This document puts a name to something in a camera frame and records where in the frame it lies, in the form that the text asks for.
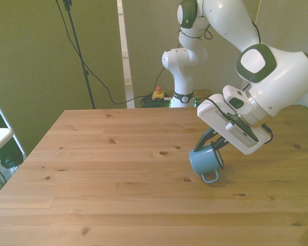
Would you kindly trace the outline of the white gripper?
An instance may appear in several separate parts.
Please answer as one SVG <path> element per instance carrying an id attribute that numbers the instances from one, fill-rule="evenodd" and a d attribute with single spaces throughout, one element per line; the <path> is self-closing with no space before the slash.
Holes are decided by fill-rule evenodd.
<path id="1" fill-rule="evenodd" d="M 214 94 L 198 106 L 197 114 L 211 128 L 206 130 L 193 151 L 197 152 L 205 143 L 219 133 L 216 141 L 211 143 L 217 151 L 229 142 L 243 154 L 252 154 L 270 140 L 270 135 L 262 127 L 249 127 L 238 118 L 237 112 L 230 107 L 221 94 Z"/>

